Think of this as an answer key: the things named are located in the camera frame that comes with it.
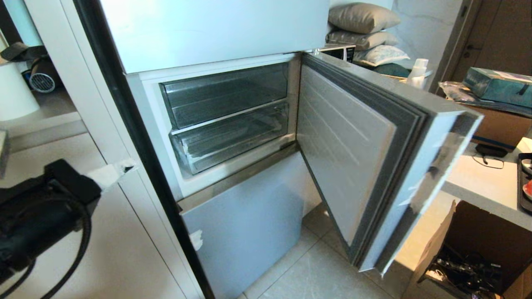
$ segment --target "pillow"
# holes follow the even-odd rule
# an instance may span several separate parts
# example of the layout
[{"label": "pillow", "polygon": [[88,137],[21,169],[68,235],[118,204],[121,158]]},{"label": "pillow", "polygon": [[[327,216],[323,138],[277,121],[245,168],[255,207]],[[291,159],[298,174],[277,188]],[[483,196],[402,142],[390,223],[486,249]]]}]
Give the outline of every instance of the pillow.
[{"label": "pillow", "polygon": [[329,43],[356,45],[355,51],[364,51],[379,45],[395,46],[399,43],[393,34],[385,31],[364,35],[340,30],[329,33],[327,38]]},{"label": "pillow", "polygon": [[329,10],[329,22],[347,31],[370,34],[393,27],[401,19],[384,7],[357,2]]},{"label": "pillow", "polygon": [[372,67],[403,59],[410,59],[410,57],[394,46],[380,45],[370,50],[353,53],[353,63],[370,65]]}]

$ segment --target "door handle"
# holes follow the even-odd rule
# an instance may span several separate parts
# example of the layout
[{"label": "door handle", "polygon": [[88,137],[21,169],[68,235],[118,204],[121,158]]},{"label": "door handle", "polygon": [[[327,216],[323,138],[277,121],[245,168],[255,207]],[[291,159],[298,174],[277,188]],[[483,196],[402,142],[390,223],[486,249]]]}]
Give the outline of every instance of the door handle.
[{"label": "door handle", "polygon": [[482,50],[482,48],[475,48],[473,45],[467,45],[466,49],[468,50]]}]

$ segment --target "tray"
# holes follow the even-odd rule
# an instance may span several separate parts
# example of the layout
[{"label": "tray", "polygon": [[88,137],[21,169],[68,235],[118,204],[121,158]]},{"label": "tray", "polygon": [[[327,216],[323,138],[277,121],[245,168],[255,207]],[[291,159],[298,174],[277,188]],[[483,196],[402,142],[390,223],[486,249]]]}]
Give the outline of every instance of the tray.
[{"label": "tray", "polygon": [[532,215],[532,202],[523,191],[523,185],[532,180],[532,175],[523,170],[521,161],[524,159],[532,159],[532,153],[523,153],[517,156],[517,202],[525,213]]}]

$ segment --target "shelf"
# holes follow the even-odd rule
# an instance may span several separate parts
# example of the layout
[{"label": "shelf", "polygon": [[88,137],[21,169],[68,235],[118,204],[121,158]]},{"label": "shelf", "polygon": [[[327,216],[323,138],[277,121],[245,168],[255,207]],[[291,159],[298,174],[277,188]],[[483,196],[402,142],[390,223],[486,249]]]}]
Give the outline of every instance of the shelf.
[{"label": "shelf", "polygon": [[49,94],[33,94],[39,103],[39,110],[20,118],[0,121],[0,129],[7,130],[9,138],[81,120],[66,89],[59,88]]},{"label": "shelf", "polygon": [[287,96],[287,63],[161,84],[174,129],[183,129]]},{"label": "shelf", "polygon": [[176,156],[192,174],[287,134],[283,102],[170,136]]}]

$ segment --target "white countertop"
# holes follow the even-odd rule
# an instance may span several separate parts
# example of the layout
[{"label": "white countertop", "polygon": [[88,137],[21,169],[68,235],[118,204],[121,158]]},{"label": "white countertop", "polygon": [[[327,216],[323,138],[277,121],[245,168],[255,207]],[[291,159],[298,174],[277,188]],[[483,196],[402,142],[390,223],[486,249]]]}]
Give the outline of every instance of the white countertop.
[{"label": "white countertop", "polygon": [[476,144],[470,143],[459,157],[442,191],[532,231],[532,215],[517,202],[517,155],[532,152],[532,140],[523,138],[516,150],[503,158],[504,168],[482,166],[472,159]]}]

